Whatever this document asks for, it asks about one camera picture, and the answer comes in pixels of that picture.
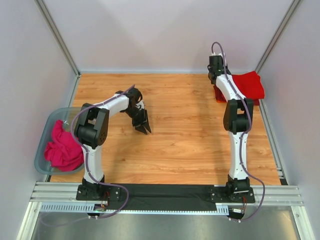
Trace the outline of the bright red t shirt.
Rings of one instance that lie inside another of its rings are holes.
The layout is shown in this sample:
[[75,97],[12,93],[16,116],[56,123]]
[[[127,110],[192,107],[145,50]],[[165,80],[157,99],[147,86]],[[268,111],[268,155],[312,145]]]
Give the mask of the bright red t shirt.
[[265,98],[265,90],[261,83],[261,77],[256,71],[244,74],[233,74],[232,79],[237,88],[247,98],[260,100]]

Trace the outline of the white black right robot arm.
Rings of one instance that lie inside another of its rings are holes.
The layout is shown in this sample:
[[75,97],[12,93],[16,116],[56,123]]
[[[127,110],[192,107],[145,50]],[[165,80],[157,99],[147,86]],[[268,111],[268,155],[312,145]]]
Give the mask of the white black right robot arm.
[[241,93],[224,63],[221,53],[213,53],[207,66],[208,78],[226,100],[223,127],[230,139],[231,165],[225,187],[229,194],[244,194],[250,191],[246,172],[247,139],[252,127],[254,102]]

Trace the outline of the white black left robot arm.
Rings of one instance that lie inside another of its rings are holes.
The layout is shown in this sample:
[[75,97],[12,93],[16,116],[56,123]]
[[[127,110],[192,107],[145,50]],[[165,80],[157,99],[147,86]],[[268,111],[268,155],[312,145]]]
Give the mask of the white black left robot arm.
[[72,137],[83,151],[83,180],[87,183],[104,183],[102,145],[108,136],[109,120],[117,113],[127,114],[136,131],[145,135],[152,132],[143,95],[134,86],[125,91],[117,91],[112,97],[99,103],[83,104],[72,120],[75,125]]

